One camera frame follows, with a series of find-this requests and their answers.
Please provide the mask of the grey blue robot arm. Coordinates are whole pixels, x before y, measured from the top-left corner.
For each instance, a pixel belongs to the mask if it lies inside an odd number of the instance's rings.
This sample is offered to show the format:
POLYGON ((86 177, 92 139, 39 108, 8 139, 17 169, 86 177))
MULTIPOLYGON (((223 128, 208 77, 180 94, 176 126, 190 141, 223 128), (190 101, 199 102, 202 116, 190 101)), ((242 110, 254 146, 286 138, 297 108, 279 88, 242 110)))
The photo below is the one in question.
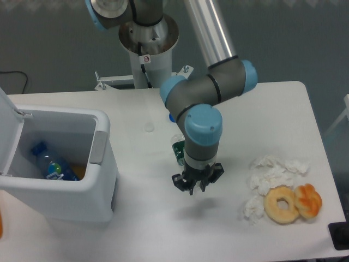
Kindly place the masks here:
POLYGON ((184 170, 172 176, 175 187, 192 192, 217 181, 224 170, 216 161, 222 134, 217 104, 251 91, 258 82, 251 62, 239 59, 217 1, 185 1, 208 74, 190 80, 172 74, 172 49, 179 29, 162 1, 87 1, 97 28, 119 28, 130 57, 135 88, 157 88, 184 135, 184 170))

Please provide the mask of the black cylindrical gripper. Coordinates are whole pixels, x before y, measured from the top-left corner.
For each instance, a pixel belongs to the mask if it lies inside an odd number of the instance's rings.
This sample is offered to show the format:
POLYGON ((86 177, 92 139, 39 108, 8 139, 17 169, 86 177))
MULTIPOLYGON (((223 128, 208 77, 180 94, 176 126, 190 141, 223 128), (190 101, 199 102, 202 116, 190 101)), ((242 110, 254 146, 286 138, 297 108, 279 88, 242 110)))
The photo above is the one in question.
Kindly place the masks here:
POLYGON ((188 191, 189 195, 193 195, 197 182, 200 183, 201 191, 205 192, 206 187, 210 183, 215 183, 223 173, 224 168, 221 163, 214 163, 212 166, 207 164, 204 169, 195 169, 185 163, 183 173, 173 175, 172 182, 180 191, 188 191))

